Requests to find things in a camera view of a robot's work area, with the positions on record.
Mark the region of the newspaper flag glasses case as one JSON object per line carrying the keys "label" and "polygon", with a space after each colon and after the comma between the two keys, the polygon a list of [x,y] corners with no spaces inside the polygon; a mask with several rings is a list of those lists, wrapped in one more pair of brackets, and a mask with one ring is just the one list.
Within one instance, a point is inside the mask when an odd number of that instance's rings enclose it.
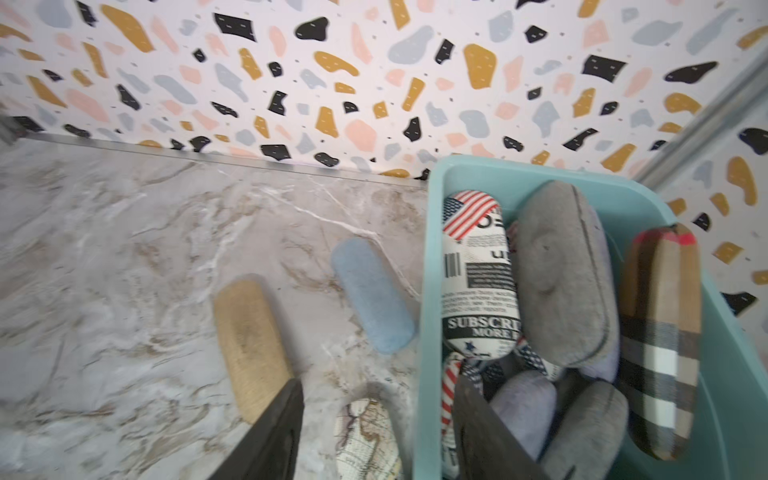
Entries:
{"label": "newspaper flag glasses case", "polygon": [[442,248],[444,342],[468,359],[507,356],[522,323],[499,203],[478,190],[447,196]]}

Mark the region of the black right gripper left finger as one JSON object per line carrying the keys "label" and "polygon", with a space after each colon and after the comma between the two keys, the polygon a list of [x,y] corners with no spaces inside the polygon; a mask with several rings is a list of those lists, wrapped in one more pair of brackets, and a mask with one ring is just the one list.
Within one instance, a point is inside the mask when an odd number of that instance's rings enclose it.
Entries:
{"label": "black right gripper left finger", "polygon": [[303,412],[302,384],[290,379],[209,479],[293,479]]}

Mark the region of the world map print glasses case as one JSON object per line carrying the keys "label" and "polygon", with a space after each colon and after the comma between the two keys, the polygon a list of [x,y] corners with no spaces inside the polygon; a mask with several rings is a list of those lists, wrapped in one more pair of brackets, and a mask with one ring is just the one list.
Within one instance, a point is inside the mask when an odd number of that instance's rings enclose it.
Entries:
{"label": "world map print glasses case", "polygon": [[388,410],[375,398],[354,400],[335,419],[340,479],[403,479],[403,462]]}

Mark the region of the light blue fabric glasses case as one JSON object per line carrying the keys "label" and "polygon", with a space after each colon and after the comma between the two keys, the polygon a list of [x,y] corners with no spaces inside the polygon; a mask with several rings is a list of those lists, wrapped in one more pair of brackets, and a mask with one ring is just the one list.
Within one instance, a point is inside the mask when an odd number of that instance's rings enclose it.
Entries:
{"label": "light blue fabric glasses case", "polygon": [[416,333],[414,304],[380,249],[352,237],[334,248],[331,264],[372,346],[387,355],[406,347]]}

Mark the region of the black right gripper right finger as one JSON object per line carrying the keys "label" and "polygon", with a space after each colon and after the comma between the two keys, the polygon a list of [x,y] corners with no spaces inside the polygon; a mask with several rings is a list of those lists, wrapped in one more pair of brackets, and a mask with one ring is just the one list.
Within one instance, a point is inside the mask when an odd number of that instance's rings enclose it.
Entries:
{"label": "black right gripper right finger", "polygon": [[548,479],[463,375],[454,391],[453,425],[461,479]]}

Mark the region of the long lilac fabric glasses case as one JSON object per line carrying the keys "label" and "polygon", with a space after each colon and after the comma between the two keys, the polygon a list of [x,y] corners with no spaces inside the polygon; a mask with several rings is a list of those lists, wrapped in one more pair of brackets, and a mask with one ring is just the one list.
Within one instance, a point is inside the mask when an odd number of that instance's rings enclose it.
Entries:
{"label": "long lilac fabric glasses case", "polygon": [[[614,280],[613,280],[613,272],[612,272],[608,242],[605,236],[602,223],[596,211],[594,209],[590,209],[589,213],[591,214],[592,220],[596,224],[596,229],[598,231],[598,234],[597,234],[598,259],[608,270],[608,274],[607,274],[608,286],[611,288],[610,298],[614,300],[615,299]],[[602,359],[590,365],[581,367],[579,369],[579,373],[584,378],[589,380],[602,380],[608,383],[614,383],[617,376],[618,368],[619,368],[619,356],[620,356],[620,344],[619,342],[616,342],[615,345],[610,350],[610,352],[605,357],[603,357]]]}

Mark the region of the teal plastic storage box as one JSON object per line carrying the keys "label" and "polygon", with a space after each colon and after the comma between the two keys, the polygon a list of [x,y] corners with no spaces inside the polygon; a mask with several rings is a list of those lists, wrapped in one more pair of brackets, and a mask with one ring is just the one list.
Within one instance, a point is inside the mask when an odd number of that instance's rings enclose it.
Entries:
{"label": "teal plastic storage box", "polygon": [[[439,479],[441,462],[442,204],[456,191],[479,190],[496,199],[505,221],[542,184],[559,180],[577,186],[597,211],[615,262],[643,230],[670,224],[671,209],[645,186],[594,172],[457,155],[432,167],[420,317],[420,366],[412,476]],[[767,373],[724,296],[708,275],[702,278],[703,332],[692,436],[681,459],[658,461],[625,439],[612,479],[764,479],[767,476]]]}

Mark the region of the newspaper print glasses case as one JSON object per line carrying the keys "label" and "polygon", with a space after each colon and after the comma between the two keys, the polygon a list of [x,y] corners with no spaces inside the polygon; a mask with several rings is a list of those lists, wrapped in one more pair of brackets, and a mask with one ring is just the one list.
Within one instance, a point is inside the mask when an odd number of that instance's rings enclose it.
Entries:
{"label": "newspaper print glasses case", "polygon": [[441,381],[441,462],[442,478],[457,479],[459,461],[453,424],[453,406],[456,384],[460,376],[466,377],[483,394],[483,381],[476,363],[458,352],[450,353],[443,364]]}

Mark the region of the aluminium wall frame strip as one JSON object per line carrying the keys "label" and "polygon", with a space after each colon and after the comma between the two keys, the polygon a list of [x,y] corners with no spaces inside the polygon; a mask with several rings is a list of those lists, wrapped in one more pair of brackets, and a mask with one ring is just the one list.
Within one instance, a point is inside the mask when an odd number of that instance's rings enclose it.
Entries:
{"label": "aluminium wall frame strip", "polygon": [[767,99],[767,49],[632,177],[658,192],[678,180],[729,130]]}

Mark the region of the tan fabric glasses case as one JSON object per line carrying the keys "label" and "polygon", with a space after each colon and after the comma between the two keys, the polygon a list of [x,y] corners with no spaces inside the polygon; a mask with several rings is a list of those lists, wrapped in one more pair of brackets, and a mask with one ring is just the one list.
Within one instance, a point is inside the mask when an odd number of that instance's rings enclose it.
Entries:
{"label": "tan fabric glasses case", "polygon": [[294,372],[261,283],[239,278],[213,299],[217,338],[242,419],[254,424]]}

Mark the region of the plaid tartan glasses case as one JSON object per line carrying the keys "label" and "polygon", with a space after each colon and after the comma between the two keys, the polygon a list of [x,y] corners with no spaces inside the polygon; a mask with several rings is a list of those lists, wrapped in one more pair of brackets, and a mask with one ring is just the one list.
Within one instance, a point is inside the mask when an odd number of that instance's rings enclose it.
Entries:
{"label": "plaid tartan glasses case", "polygon": [[638,234],[619,285],[617,386],[629,402],[629,435],[655,459],[677,459],[691,436],[702,334],[695,235],[677,223]]}

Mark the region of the dark grey fabric glasses case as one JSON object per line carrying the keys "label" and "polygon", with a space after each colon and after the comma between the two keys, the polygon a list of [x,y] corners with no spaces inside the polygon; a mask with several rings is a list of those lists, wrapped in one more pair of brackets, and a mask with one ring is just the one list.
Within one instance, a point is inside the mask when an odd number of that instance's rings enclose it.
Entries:
{"label": "dark grey fabric glasses case", "polygon": [[543,359],[579,368],[618,346],[618,310],[607,239],[574,185],[550,181],[518,217],[518,299],[524,336]]}

